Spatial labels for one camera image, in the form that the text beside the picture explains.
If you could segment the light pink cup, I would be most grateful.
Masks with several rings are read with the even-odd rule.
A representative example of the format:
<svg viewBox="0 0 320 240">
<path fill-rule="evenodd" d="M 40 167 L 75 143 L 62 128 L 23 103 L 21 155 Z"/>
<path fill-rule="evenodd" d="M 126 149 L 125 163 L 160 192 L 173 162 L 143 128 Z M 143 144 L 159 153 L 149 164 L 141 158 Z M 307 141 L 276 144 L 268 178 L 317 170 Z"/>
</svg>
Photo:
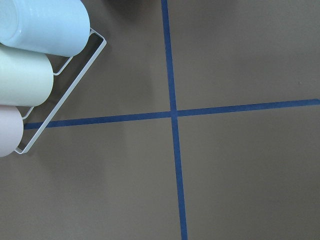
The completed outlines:
<svg viewBox="0 0 320 240">
<path fill-rule="evenodd" d="M 0 106 L 0 157 L 5 157 L 19 146 L 24 132 L 20 111 L 15 106 Z"/>
</svg>

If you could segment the light blue cup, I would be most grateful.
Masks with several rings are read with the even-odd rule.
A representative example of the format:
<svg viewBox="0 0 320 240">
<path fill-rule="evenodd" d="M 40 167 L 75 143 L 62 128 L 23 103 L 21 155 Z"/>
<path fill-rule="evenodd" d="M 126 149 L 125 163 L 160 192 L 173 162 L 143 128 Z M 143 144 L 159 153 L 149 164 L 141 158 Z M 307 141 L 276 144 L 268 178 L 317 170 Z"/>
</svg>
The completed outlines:
<svg viewBox="0 0 320 240">
<path fill-rule="evenodd" d="M 72 57 L 86 46 L 90 18 L 80 0 L 2 0 L 1 44 Z"/>
</svg>

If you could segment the light green cup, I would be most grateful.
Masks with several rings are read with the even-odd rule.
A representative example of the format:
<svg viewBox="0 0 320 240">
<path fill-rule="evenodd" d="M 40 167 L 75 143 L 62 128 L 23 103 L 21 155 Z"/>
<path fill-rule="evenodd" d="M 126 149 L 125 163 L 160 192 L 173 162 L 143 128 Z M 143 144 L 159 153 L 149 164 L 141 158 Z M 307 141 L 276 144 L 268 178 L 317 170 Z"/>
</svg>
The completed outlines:
<svg viewBox="0 0 320 240">
<path fill-rule="evenodd" d="M 52 65 L 44 53 L 0 46 L 0 104 L 36 107 L 50 96 Z"/>
</svg>

